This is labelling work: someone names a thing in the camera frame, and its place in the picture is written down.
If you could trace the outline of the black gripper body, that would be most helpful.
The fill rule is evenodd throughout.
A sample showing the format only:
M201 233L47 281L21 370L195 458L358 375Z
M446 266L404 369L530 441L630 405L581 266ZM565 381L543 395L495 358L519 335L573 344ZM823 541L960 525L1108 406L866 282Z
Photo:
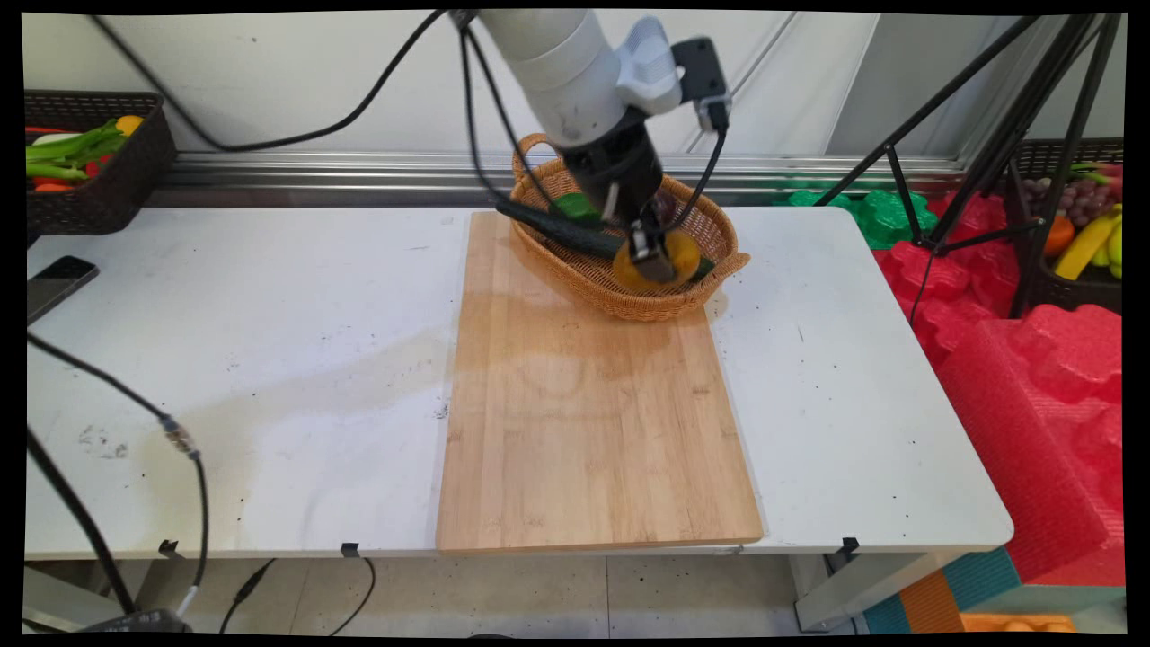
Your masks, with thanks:
M560 148L564 165L584 195L624 229L656 229L656 197L664 168L644 121L620 121L595 143Z

